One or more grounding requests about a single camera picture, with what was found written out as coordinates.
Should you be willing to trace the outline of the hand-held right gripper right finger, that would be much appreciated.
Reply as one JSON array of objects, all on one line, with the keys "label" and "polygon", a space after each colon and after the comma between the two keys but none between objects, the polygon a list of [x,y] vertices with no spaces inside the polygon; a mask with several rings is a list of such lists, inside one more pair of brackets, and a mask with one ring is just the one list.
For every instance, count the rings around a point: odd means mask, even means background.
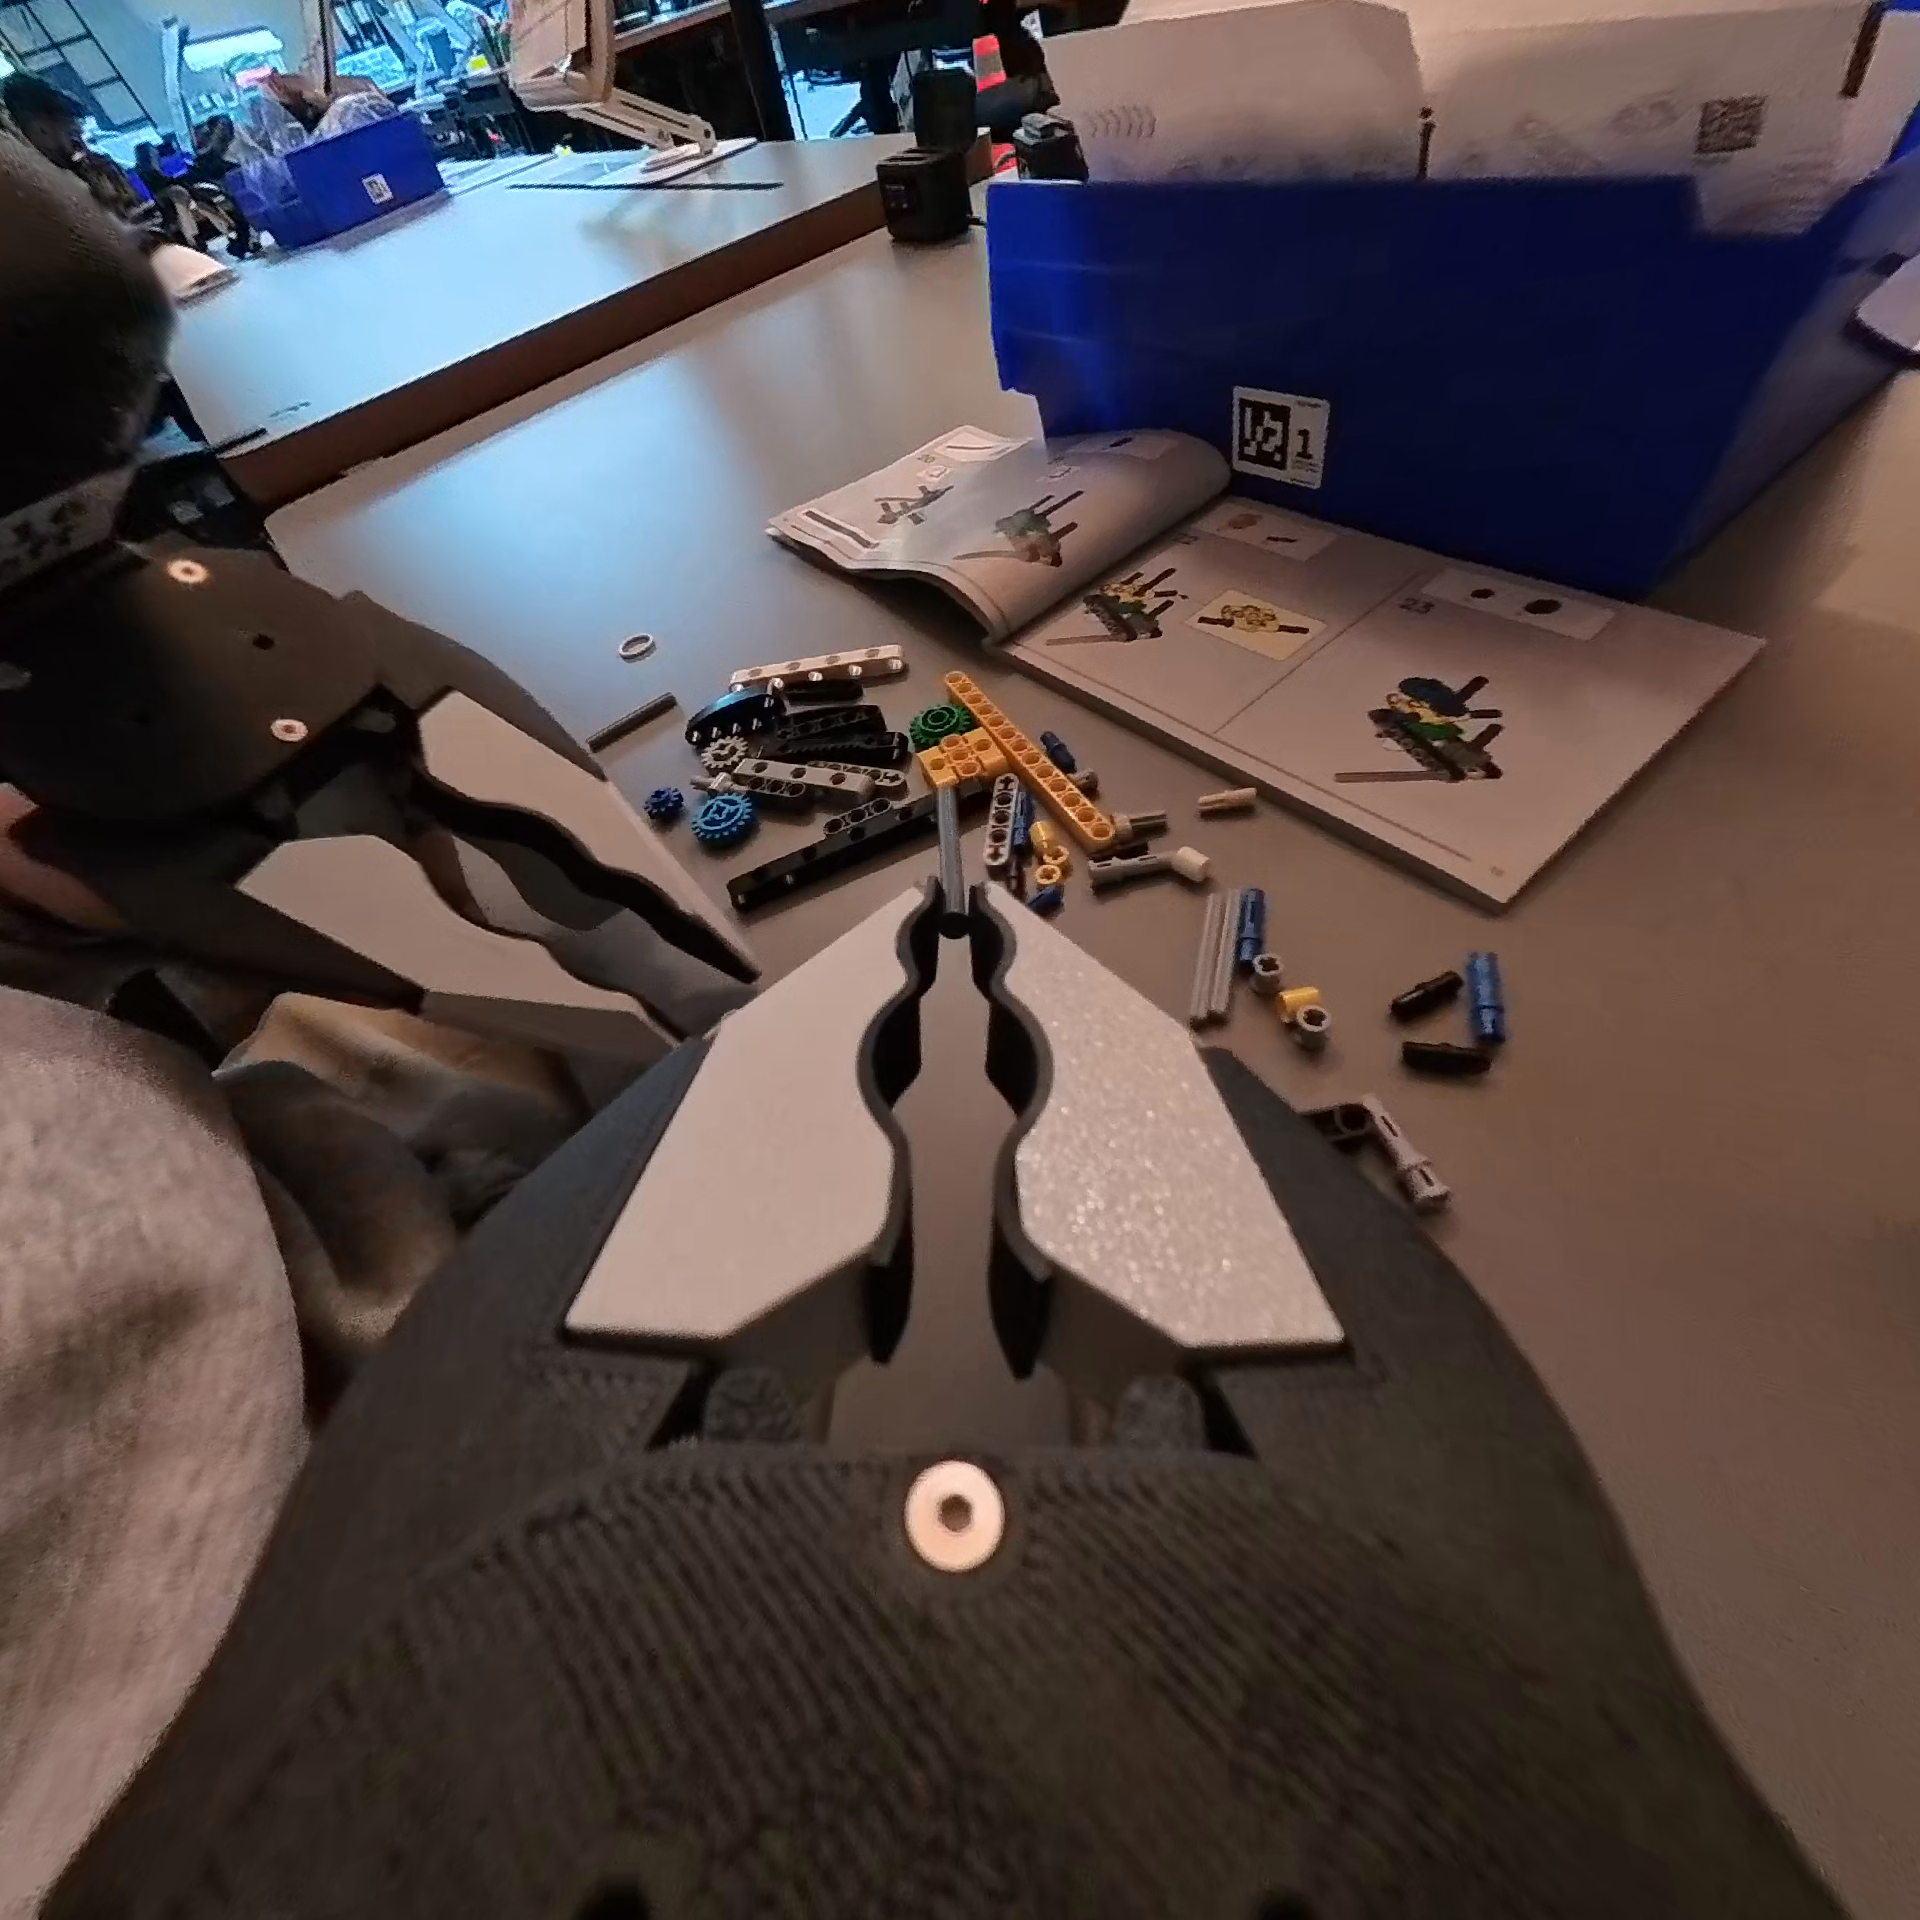
[{"label": "hand-held right gripper right finger", "polygon": [[1336,1354],[1339,1325],[1203,1050],[989,885],[969,898],[995,1158],[989,1320],[1018,1380],[1080,1401],[1139,1377]]}]

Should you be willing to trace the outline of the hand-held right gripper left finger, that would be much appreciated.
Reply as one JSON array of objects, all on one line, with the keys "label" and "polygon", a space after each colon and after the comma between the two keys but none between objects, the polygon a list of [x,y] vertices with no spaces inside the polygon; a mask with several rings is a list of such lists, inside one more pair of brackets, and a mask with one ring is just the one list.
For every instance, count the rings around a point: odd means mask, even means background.
[{"label": "hand-held right gripper left finger", "polygon": [[563,1332],[778,1371],[888,1361],[911,1305],[899,1094],[924,1069],[941,885],[880,907],[721,1021]]}]

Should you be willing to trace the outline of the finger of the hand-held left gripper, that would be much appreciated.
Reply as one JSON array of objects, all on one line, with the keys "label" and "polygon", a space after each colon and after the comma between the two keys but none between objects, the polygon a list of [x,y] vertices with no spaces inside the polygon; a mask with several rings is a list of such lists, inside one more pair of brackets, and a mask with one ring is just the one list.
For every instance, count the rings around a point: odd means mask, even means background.
[{"label": "finger of the hand-held left gripper", "polygon": [[711,903],[642,831],[561,831],[556,849],[516,849],[523,864],[563,874],[561,854],[586,859],[572,885],[635,907],[601,926],[563,926],[539,944],[456,914],[410,853],[372,835],[298,838],[275,849],[236,894],[310,934],[354,962],[398,977],[420,1014],[528,1046],[677,1046],[705,1036],[758,996],[737,977],[740,952]]},{"label": "finger of the hand-held left gripper", "polygon": [[754,987],[758,957],[574,749],[465,694],[413,718],[403,853],[461,931],[529,945],[580,987]]}]

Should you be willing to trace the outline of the yellow and grey lego connectors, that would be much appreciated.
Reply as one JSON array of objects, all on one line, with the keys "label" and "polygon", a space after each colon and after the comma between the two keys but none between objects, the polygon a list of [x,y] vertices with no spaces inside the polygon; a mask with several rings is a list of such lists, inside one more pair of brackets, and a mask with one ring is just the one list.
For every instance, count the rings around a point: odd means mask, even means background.
[{"label": "yellow and grey lego connectors", "polygon": [[1274,1021],[1300,1050],[1325,1050],[1332,1037],[1332,1010],[1318,987],[1287,984],[1283,960],[1271,949],[1255,952],[1248,984],[1266,1002]]}]

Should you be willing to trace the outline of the grey angled lego connector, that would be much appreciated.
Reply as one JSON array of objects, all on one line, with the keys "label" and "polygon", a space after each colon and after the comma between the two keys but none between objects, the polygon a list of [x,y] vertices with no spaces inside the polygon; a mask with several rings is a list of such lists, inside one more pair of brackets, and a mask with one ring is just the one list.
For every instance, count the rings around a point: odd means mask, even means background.
[{"label": "grey angled lego connector", "polygon": [[1454,1190],[1432,1171],[1428,1156],[1414,1145],[1414,1140],[1374,1094],[1343,1099],[1332,1104],[1306,1109],[1300,1116],[1318,1133],[1318,1140],[1339,1152],[1378,1152],[1415,1215],[1439,1215],[1454,1202]]}]

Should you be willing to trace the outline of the pile of lego beams and gears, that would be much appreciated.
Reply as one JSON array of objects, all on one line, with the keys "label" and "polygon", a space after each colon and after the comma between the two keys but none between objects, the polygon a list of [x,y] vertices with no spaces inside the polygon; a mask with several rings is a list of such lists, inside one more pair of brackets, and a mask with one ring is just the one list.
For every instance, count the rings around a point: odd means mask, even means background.
[{"label": "pile of lego beams and gears", "polygon": [[[960,733],[967,718],[946,703],[944,683],[934,703],[894,724],[876,691],[902,665],[894,645],[748,665],[722,694],[689,710],[684,724],[694,758],[689,796],[658,789],[644,797],[644,816],[658,826],[684,823],[715,854],[748,849],[769,823],[807,827],[728,880],[728,898],[740,916],[937,841],[937,789],[916,749]],[[1026,726],[1021,733],[1106,807],[1093,773],[1070,760],[1057,733]],[[1026,884],[1050,903],[1070,859],[1084,853],[1013,778],[960,781],[960,789],[964,827],[980,827],[986,874],[1013,888]]]}]

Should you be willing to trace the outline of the yellow lego beam assembly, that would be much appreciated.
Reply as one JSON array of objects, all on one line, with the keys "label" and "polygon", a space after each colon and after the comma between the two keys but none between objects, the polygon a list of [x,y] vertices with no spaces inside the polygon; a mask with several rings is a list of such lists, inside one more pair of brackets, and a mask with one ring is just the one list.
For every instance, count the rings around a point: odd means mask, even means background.
[{"label": "yellow lego beam assembly", "polygon": [[1087,859],[1129,853],[1142,841],[1131,826],[1121,826],[1093,796],[1084,796],[1035,738],[1021,733],[1003,707],[995,703],[967,672],[946,672],[946,703],[960,707],[967,724],[960,733],[946,733],[944,739],[916,749],[934,789],[1013,778],[1039,810],[1043,810]]}]

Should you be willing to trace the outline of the lego instruction booklet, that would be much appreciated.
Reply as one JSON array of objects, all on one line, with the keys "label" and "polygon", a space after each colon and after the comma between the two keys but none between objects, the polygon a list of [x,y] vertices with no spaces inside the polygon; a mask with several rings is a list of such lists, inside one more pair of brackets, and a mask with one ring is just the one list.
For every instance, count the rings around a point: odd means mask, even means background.
[{"label": "lego instruction booklet", "polygon": [[1261,504],[1166,428],[948,428],[768,536],[1490,914],[1765,648]]}]

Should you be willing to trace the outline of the person's lap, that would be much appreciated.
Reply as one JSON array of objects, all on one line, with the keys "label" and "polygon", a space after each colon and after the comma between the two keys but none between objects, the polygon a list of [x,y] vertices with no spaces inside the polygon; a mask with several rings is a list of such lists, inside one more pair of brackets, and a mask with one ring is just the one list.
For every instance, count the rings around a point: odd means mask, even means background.
[{"label": "person's lap", "polygon": [[287,1268],[306,1423],[633,1072],[283,993],[215,1069]]}]

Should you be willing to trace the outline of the small blue bin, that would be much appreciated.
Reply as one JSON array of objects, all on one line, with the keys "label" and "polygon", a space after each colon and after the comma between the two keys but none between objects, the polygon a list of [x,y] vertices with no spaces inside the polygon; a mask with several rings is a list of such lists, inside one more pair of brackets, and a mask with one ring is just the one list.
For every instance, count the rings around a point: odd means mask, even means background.
[{"label": "small blue bin", "polygon": [[447,194],[429,132],[393,112],[261,161],[247,221],[279,251],[343,236]]}]

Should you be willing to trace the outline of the small black box device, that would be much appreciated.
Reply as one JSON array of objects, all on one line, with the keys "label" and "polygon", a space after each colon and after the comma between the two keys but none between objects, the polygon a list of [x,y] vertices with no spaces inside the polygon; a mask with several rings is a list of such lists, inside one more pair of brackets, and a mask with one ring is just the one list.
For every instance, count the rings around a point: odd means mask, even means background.
[{"label": "small black box device", "polygon": [[882,227],[899,246],[941,246],[972,227],[972,147],[910,147],[880,159]]}]

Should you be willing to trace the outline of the cardboard sign stand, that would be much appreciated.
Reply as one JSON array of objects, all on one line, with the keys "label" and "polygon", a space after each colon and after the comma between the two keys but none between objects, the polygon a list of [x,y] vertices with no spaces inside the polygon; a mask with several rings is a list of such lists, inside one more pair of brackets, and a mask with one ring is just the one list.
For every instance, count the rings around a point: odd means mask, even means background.
[{"label": "cardboard sign stand", "polygon": [[618,88],[613,5],[509,5],[507,51],[507,88],[528,112],[635,140],[668,161],[714,161],[758,147],[754,135],[721,140],[705,117]]}]

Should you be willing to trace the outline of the black pole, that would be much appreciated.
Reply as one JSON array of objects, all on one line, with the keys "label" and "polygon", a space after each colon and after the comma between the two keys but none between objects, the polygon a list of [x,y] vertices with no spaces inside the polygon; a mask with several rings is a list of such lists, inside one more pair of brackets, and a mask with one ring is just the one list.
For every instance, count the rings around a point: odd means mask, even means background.
[{"label": "black pole", "polygon": [[758,135],[763,143],[794,143],[794,123],[785,94],[778,42],[760,0],[730,0],[734,46],[754,104]]}]

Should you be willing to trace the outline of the blue plastic bin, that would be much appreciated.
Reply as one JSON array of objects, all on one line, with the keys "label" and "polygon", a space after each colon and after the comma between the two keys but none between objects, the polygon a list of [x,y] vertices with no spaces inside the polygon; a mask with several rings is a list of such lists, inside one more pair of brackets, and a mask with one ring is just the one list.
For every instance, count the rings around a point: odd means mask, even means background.
[{"label": "blue plastic bin", "polygon": [[997,376],[1343,529],[1641,597],[1897,372],[1915,154],[1794,236],[1683,178],[997,183]]}]

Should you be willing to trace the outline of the white stand base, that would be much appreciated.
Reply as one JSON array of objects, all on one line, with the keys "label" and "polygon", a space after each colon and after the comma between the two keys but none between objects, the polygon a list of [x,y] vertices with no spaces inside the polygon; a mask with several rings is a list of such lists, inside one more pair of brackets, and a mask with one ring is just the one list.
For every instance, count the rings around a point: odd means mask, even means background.
[{"label": "white stand base", "polygon": [[1915,370],[1915,255],[1899,263],[1854,305],[1851,333],[1874,353]]}]

